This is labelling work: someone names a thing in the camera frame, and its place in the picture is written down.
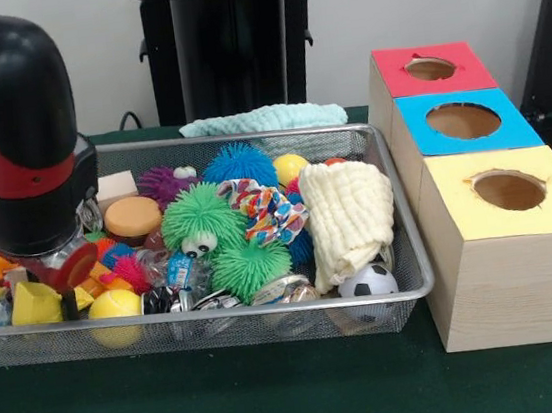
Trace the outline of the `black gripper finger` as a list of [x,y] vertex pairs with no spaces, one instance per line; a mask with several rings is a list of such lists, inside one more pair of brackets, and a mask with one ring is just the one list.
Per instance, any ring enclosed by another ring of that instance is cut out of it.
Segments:
[[63,298],[65,320],[78,321],[79,313],[78,313],[78,305],[76,303],[75,291],[68,290],[66,292],[63,292],[62,298]]

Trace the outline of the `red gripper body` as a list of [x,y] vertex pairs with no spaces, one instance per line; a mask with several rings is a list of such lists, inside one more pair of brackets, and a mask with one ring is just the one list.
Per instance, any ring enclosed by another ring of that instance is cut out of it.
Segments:
[[0,281],[18,266],[57,292],[67,292],[89,277],[97,256],[97,246],[84,238],[83,225],[76,220],[72,235],[48,252],[14,256],[0,251]]

